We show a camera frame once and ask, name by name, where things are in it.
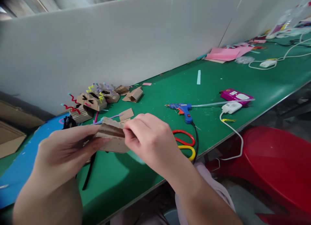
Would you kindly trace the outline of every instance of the left hand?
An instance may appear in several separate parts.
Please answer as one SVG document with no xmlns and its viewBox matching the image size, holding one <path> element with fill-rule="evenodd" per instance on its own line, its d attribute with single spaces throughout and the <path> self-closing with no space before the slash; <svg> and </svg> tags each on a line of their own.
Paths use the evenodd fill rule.
<svg viewBox="0 0 311 225">
<path fill-rule="evenodd" d="M 86 161 L 110 139 L 96 138 L 100 125 L 77 126 L 57 130 L 39 144 L 32 178 L 51 190 L 73 178 Z"/>
</svg>

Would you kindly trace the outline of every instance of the white wall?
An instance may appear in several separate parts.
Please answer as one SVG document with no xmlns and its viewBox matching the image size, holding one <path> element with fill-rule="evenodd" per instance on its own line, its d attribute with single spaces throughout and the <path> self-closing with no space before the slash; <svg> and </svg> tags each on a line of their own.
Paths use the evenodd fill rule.
<svg viewBox="0 0 311 225">
<path fill-rule="evenodd" d="M 251 39 L 272 28 L 284 11 L 301 0 L 242 0 L 220 46 Z"/>
<path fill-rule="evenodd" d="M 217 47 L 240 0 L 120 0 L 4 21 L 0 90 L 54 115 L 92 82 L 132 85 Z"/>
</svg>

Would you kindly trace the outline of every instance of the hand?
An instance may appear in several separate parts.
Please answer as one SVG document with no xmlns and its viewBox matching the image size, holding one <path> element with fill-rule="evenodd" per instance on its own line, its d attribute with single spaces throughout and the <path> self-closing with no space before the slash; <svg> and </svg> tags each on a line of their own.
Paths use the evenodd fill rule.
<svg viewBox="0 0 311 225">
<path fill-rule="evenodd" d="M 125 144 L 164 178 L 179 172 L 189 160 L 181 153 L 169 125 L 159 118 L 139 114 L 124 125 Z"/>
<path fill-rule="evenodd" d="M 109 139 L 89 140 L 99 130 L 98 125 L 77 126 L 57 130 L 39 144 L 32 176 L 55 189 L 73 178 L 86 161 Z"/>
</svg>

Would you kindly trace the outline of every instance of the cartoon face drawing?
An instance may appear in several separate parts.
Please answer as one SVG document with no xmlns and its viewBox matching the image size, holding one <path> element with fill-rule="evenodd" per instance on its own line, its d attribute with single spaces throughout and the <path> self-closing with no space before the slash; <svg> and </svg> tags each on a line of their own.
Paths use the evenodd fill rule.
<svg viewBox="0 0 311 225">
<path fill-rule="evenodd" d="M 96 111 L 100 110 L 98 100 L 88 93 L 82 93 L 80 96 L 78 96 L 77 102 Z"/>
</svg>

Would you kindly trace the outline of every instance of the yellow scissors handle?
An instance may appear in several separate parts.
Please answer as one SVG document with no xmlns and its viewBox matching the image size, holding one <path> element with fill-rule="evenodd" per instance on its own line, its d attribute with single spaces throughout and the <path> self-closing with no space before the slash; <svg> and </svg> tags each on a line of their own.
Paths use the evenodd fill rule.
<svg viewBox="0 0 311 225">
<path fill-rule="evenodd" d="M 188 158 L 190 161 L 194 160 L 194 157 L 195 157 L 195 150 L 193 147 L 191 146 L 178 146 L 179 149 L 189 149 L 189 150 L 192 150 L 192 155 Z"/>
</svg>

